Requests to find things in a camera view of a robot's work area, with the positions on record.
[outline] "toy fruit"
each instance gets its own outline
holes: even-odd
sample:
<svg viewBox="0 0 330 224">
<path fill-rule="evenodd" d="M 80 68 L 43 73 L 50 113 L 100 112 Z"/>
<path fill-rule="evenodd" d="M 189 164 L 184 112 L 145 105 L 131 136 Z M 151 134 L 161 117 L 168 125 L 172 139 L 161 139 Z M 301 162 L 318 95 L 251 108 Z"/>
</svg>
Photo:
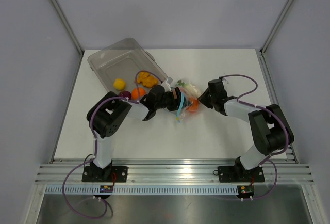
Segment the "toy fruit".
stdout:
<svg viewBox="0 0 330 224">
<path fill-rule="evenodd" d="M 146 94 L 146 91 L 142 87 L 139 87 L 139 90 L 140 90 L 140 97 L 142 97 Z M 134 90 L 132 91 L 132 99 L 133 100 L 138 100 L 139 99 L 139 94 L 138 94 L 138 89 L 137 88 L 134 88 Z"/>
<path fill-rule="evenodd" d="M 123 98 L 132 99 L 132 94 L 130 94 L 129 91 L 122 91 L 118 94 L 118 96 L 123 97 Z"/>
<path fill-rule="evenodd" d="M 194 98 L 189 98 L 189 102 L 191 103 L 191 105 L 187 108 L 187 111 L 189 113 L 196 112 L 198 110 L 198 105 L 199 105 L 198 100 Z"/>
<path fill-rule="evenodd" d="M 113 83 L 113 87 L 118 91 L 124 90 L 125 86 L 126 86 L 126 83 L 121 78 L 116 78 L 116 80 Z"/>
<path fill-rule="evenodd" d="M 147 72 L 141 72 L 138 77 L 138 83 L 141 83 L 144 78 L 147 78 L 150 74 Z"/>
<path fill-rule="evenodd" d="M 142 83 L 143 86 L 152 88 L 158 84 L 158 80 L 153 76 L 150 76 L 147 72 L 141 72 L 139 74 L 138 83 Z"/>
</svg>

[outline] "metal floor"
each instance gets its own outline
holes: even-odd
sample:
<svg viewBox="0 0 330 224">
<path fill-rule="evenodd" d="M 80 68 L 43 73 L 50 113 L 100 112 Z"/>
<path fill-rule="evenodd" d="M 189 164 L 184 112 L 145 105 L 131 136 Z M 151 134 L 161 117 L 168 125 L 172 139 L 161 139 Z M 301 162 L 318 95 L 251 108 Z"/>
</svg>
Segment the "metal floor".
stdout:
<svg viewBox="0 0 330 224">
<path fill-rule="evenodd" d="M 256 186 L 256 195 L 268 189 Z M 72 205 L 86 195 L 70 195 Z M 45 195 L 38 224 L 46 223 L 312 223 L 300 186 L 277 186 L 262 200 L 233 201 L 234 196 L 120 196 L 107 199 L 113 208 L 99 220 L 85 219 L 69 211 L 62 195 Z M 86 215 L 99 215 L 104 206 L 90 200 L 76 207 Z"/>
</svg>

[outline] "gray wall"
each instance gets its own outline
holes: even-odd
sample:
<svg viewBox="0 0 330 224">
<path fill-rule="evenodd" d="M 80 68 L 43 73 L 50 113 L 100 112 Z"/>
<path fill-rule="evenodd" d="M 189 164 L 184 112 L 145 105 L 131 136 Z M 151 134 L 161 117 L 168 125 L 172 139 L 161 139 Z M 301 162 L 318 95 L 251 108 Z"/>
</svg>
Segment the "gray wall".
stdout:
<svg viewBox="0 0 330 224">
<path fill-rule="evenodd" d="M 330 3 L 296 0 L 266 52 L 302 162 L 330 210 Z"/>
<path fill-rule="evenodd" d="M 286 0 L 59 0 L 85 49 L 260 48 Z"/>
<path fill-rule="evenodd" d="M 0 0 L 0 216 L 19 223 L 79 63 L 48 0 Z"/>
</svg>

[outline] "plastic bag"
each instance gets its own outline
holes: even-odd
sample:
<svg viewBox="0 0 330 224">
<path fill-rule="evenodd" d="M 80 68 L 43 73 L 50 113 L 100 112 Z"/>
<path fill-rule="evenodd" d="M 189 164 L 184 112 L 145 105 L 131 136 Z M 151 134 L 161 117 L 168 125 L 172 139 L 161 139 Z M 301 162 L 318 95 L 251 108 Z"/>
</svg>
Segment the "plastic bag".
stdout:
<svg viewBox="0 0 330 224">
<path fill-rule="evenodd" d="M 175 87 L 180 89 L 183 96 L 179 109 L 176 112 L 176 119 L 180 122 L 185 116 L 198 111 L 200 103 L 197 98 L 201 95 L 201 91 L 187 78 L 178 80 Z"/>
</svg>

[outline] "clear plastic container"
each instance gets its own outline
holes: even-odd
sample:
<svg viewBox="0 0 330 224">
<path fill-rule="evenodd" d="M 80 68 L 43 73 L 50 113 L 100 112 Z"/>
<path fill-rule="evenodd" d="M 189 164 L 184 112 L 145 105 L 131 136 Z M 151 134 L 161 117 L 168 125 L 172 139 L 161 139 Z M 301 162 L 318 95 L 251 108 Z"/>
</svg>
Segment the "clear plastic container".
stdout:
<svg viewBox="0 0 330 224">
<path fill-rule="evenodd" d="M 108 92 L 120 92 L 113 87 L 117 78 L 125 80 L 125 90 L 131 92 L 136 87 L 135 75 L 141 70 L 156 74 L 162 81 L 167 78 L 154 59 L 133 38 L 126 38 L 92 54 L 88 63 Z"/>
</svg>

